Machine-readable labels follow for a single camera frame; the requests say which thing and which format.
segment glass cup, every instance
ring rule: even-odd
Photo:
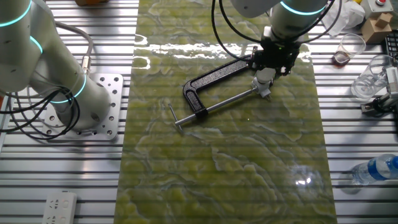
[[[332,61],[337,66],[346,65],[351,58],[365,51],[366,43],[362,37],[356,34],[346,34],[341,38],[340,45],[334,54]]]
[[[386,68],[392,66],[393,58],[388,55],[378,55],[372,58],[368,67],[355,79],[351,92],[359,100],[368,100],[378,91],[387,86]]]

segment white power outlet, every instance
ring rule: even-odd
[[[42,224],[73,224],[77,195],[59,192],[47,197]]]

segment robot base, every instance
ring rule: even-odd
[[[63,136],[50,140],[52,142],[65,141],[112,141],[118,135],[119,115],[121,110],[121,99],[123,90],[123,76],[120,74],[100,74],[92,73],[90,78],[102,84],[108,91],[111,97],[111,107],[109,109],[107,118],[100,122],[97,126],[87,130],[71,130]],[[58,119],[57,114],[52,105],[48,105],[47,113],[45,115],[45,122],[52,126],[60,126],[60,128],[53,128],[44,126],[43,133],[55,135],[61,133],[65,127]]]

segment cardboard box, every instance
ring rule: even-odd
[[[377,19],[369,18],[363,24],[361,31],[367,44],[380,43],[392,31],[389,25],[392,15],[382,13]]]

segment green marble surface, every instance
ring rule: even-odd
[[[266,16],[236,27],[260,39]],[[302,47],[271,101],[252,94],[178,133],[192,112],[183,85],[232,60],[216,44],[211,1],[140,0],[115,223],[336,223],[312,60]],[[219,10],[220,37],[235,54],[252,43]],[[253,72],[200,93],[209,107],[251,87]]]

